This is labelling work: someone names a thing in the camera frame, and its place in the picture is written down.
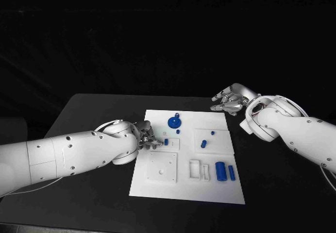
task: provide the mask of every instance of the dark backdrop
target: dark backdrop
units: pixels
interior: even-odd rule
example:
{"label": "dark backdrop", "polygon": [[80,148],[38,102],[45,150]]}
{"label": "dark backdrop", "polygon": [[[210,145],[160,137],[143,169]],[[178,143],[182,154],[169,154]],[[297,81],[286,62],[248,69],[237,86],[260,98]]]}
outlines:
{"label": "dark backdrop", "polygon": [[44,137],[77,93],[211,98],[238,82],[334,121],[335,18],[328,1],[9,3],[0,115]]}

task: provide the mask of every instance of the small blue block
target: small blue block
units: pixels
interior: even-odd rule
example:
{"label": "small blue block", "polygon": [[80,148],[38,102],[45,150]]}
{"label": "small blue block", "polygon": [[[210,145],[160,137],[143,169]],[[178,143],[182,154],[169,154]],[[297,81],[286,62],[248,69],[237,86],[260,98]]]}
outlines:
{"label": "small blue block", "polygon": [[230,166],[230,177],[231,177],[231,180],[235,181],[237,178],[235,178],[235,173],[234,173],[234,167]]}
{"label": "small blue block", "polygon": [[202,141],[201,147],[205,148],[207,146],[207,140]]}
{"label": "small blue block", "polygon": [[217,180],[218,181],[227,181],[227,170],[225,170],[225,163],[217,162]]}

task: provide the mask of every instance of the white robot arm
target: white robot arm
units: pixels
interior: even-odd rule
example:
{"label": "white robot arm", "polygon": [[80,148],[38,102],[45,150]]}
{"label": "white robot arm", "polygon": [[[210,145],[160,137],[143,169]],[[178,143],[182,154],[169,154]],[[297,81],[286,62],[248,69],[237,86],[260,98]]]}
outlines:
{"label": "white robot arm", "polygon": [[222,98],[214,111],[234,116],[247,106],[246,120],[240,124],[248,134],[272,142],[279,136],[289,148],[318,165],[336,173],[336,126],[309,117],[300,106],[283,96],[261,96],[235,83],[212,98]]}
{"label": "white robot arm", "polygon": [[87,131],[0,146],[0,197],[42,181],[132,162],[139,150],[163,145],[149,121],[116,120]]}

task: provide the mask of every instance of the robotic hand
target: robotic hand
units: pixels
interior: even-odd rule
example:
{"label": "robotic hand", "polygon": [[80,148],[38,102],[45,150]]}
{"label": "robotic hand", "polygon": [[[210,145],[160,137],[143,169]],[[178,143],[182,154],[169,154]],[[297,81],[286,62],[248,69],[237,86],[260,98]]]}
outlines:
{"label": "robotic hand", "polygon": [[222,98],[214,111],[231,115],[247,106],[246,120],[240,124],[248,134],[272,142],[279,136],[289,148],[318,165],[336,173],[336,126],[309,117],[302,107],[283,96],[263,96],[235,83],[212,98]]}
{"label": "robotic hand", "polygon": [[96,131],[2,145],[0,197],[28,185],[87,172],[110,162],[126,164],[136,159],[139,150],[162,145],[149,121],[132,124],[123,120],[106,123]]}

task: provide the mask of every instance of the black table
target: black table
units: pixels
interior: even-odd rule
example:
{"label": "black table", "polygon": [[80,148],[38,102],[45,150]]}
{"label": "black table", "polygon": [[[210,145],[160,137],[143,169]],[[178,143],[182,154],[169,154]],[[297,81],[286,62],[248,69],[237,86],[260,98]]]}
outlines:
{"label": "black table", "polygon": [[[210,112],[211,98],[77,94],[47,137],[94,130],[124,119],[145,119],[146,109]],[[319,167],[280,138],[272,143],[248,135],[244,112],[227,114],[246,205],[130,197],[136,161],[65,177],[39,191],[8,196],[0,222],[45,227],[137,233],[225,232],[230,226],[308,224],[335,217],[336,193]]]}

